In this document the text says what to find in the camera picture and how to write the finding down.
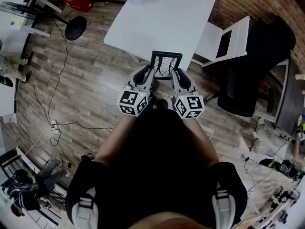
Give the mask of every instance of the person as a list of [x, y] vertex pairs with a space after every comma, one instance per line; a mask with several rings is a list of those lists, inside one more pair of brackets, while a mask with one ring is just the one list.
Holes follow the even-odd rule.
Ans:
[[33, 52], [27, 59], [19, 59], [14, 56], [2, 56], [0, 55], [0, 76], [19, 79], [26, 83], [29, 81], [32, 71], [27, 74], [19, 71], [19, 65], [30, 65], [33, 58]]
[[182, 120], [162, 99], [139, 117], [126, 115], [96, 157], [83, 156], [70, 183], [66, 211], [95, 187], [98, 228], [215, 228], [212, 196], [224, 182], [236, 203], [234, 222], [247, 192], [231, 163], [219, 161], [196, 119]]
[[51, 207], [49, 202], [46, 202], [41, 198], [48, 195], [54, 189], [55, 184], [64, 176], [70, 176], [71, 163], [64, 169], [60, 169], [52, 174], [56, 167], [61, 166], [62, 157], [61, 155], [58, 155], [56, 159], [47, 164], [47, 166], [35, 176], [27, 169], [20, 169], [14, 173], [14, 183], [16, 187], [21, 187], [21, 189], [15, 189], [11, 192], [14, 203], [10, 208], [15, 216], [22, 216], [23, 208], [25, 210], [38, 210], [40, 208]]

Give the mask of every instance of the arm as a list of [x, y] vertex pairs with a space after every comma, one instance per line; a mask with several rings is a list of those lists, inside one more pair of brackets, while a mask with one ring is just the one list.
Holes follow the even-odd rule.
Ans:
[[130, 133], [136, 117], [126, 115], [119, 122], [107, 140], [100, 147], [94, 161], [108, 166], [119, 153], [126, 137]]
[[195, 147], [207, 168], [219, 162], [216, 150], [196, 119], [184, 119]]

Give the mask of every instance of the white chair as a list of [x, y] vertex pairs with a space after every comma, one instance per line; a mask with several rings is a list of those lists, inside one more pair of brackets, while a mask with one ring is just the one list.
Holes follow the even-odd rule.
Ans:
[[[207, 22], [195, 53], [210, 61], [207, 63], [201, 63], [195, 59], [192, 59], [192, 61], [201, 65], [202, 67], [205, 67], [218, 61], [247, 55], [246, 46], [249, 31], [249, 20], [250, 17], [247, 16], [225, 30]], [[232, 32], [227, 54], [217, 58], [216, 56], [221, 37], [229, 31]]]

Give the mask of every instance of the power strip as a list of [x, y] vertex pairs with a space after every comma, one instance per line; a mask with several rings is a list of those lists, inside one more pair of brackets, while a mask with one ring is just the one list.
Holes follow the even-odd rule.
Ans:
[[58, 128], [58, 125], [57, 125], [57, 121], [52, 119], [51, 121], [51, 126], [52, 126], [52, 129], [51, 131], [55, 134], [59, 134], [59, 128]]

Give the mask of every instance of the shoe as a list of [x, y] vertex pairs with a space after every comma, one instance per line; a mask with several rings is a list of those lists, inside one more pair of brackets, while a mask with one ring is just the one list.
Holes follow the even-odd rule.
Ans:
[[256, 139], [256, 140], [255, 140], [253, 146], [250, 148], [250, 152], [251, 152], [251, 153], [255, 153], [255, 148], [256, 148], [256, 146], [258, 145], [259, 141], [260, 141], [259, 139]]
[[255, 132], [258, 132], [261, 128], [261, 125], [264, 124], [264, 118], [259, 118], [258, 122], [257, 122], [257, 126], [256, 126], [256, 129], [255, 129]]
[[165, 99], [160, 99], [157, 103], [158, 109], [168, 109], [168, 102]]
[[59, 165], [58, 166], [62, 166], [62, 156], [61, 155], [57, 155], [56, 159], [59, 161]]
[[65, 166], [65, 169], [66, 169], [66, 171], [67, 171], [67, 173], [66, 173], [66, 177], [70, 177], [70, 168], [71, 168], [71, 166], [72, 166], [72, 164], [71, 163], [69, 163], [67, 166]]
[[30, 53], [30, 56], [28, 57], [28, 63], [27, 65], [30, 65], [32, 63], [32, 58], [33, 58], [34, 52]]
[[93, 154], [86, 154], [86, 155], [81, 155], [81, 160], [90, 160], [90, 161], [93, 161], [95, 160], [95, 156]]
[[29, 73], [26, 74], [26, 76], [25, 76], [25, 83], [27, 83], [29, 81], [31, 76], [32, 76], [32, 71], [30, 71]]

